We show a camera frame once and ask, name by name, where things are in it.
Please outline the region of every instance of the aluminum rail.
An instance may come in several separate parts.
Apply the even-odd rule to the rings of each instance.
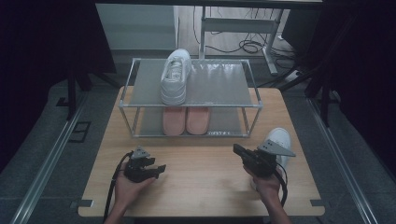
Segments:
[[[361,213],[361,217],[364,223],[378,223],[370,203],[368,202],[366,196],[364,195],[364,192],[356,181],[355,176],[352,174],[352,171],[349,169],[347,161],[344,158],[340,147],[337,145],[334,137],[332,136],[332,132],[328,127],[326,127],[326,125],[320,118],[318,106],[312,99],[307,98],[307,102],[312,113],[315,116],[315,120],[320,128],[320,131],[322,132],[326,143],[331,150],[332,156],[338,166],[338,169],[340,170],[341,176],[344,178],[344,181],[346,183],[346,186],[348,187],[352,199],[355,201],[355,204],[357,205],[358,210]]]
[[[78,118],[87,101],[87,98],[87,92],[83,92],[82,95],[79,97],[78,109],[76,113],[64,125],[61,134],[59,135],[52,149],[50,150],[47,158],[41,165],[41,168],[35,176],[32,185],[28,189],[20,204],[20,207],[17,209],[17,212],[11,219],[10,223],[27,223],[27,221],[29,220],[30,215],[32,215],[33,210],[35,209],[38,199],[40,198],[44,188],[46,187],[50,179],[53,169],[55,168],[59,158],[62,155],[62,152],[64,151],[64,146],[66,145],[71,132],[73,132],[73,129],[76,125],[76,122],[78,121]]]

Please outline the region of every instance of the wrist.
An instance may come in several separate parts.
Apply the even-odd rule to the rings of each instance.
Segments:
[[[113,209],[111,210],[111,213],[115,213],[116,215],[121,215],[123,216],[126,212],[128,205],[122,204],[122,203],[114,203]]]
[[[282,206],[277,194],[273,194],[267,197],[262,197],[262,202],[265,204],[265,206],[271,206],[271,207]]]

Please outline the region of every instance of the pink slipper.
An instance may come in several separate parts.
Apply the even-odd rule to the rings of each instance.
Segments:
[[[163,109],[163,133],[169,136],[181,135],[186,124],[186,107],[168,106]]]
[[[204,134],[209,128],[209,107],[189,107],[187,110],[187,132]]]

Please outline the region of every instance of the right hand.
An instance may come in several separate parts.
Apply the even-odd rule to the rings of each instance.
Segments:
[[[253,177],[256,190],[259,192],[264,204],[273,203],[274,200],[279,201],[278,193],[280,189],[280,182],[275,175],[270,175],[268,177],[257,177],[246,166],[244,166],[244,169]]]

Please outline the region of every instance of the shoe rack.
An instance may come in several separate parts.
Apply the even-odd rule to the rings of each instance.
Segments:
[[[165,59],[133,59],[119,109],[132,137],[169,137],[163,133],[161,74]],[[184,107],[209,107],[205,134],[177,137],[249,137],[262,110],[248,60],[193,59]]]

